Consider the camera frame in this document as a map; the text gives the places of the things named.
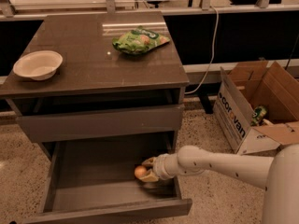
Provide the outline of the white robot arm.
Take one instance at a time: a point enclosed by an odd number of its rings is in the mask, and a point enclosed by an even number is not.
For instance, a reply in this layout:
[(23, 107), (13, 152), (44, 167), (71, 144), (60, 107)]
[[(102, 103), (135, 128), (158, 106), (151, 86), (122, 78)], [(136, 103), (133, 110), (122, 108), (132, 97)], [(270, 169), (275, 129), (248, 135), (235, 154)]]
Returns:
[(264, 190), (262, 224), (299, 224), (299, 146), (291, 145), (274, 157), (213, 153), (184, 146), (142, 162), (135, 177), (157, 182), (210, 170)]

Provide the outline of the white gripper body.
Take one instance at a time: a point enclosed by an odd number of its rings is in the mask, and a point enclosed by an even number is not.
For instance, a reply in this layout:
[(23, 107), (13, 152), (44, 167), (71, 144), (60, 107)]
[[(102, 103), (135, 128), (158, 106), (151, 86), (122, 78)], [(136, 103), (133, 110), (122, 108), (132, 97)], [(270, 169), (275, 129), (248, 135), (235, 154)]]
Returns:
[(179, 165), (176, 154), (163, 154), (153, 163), (153, 172), (162, 180), (174, 178), (178, 175)]

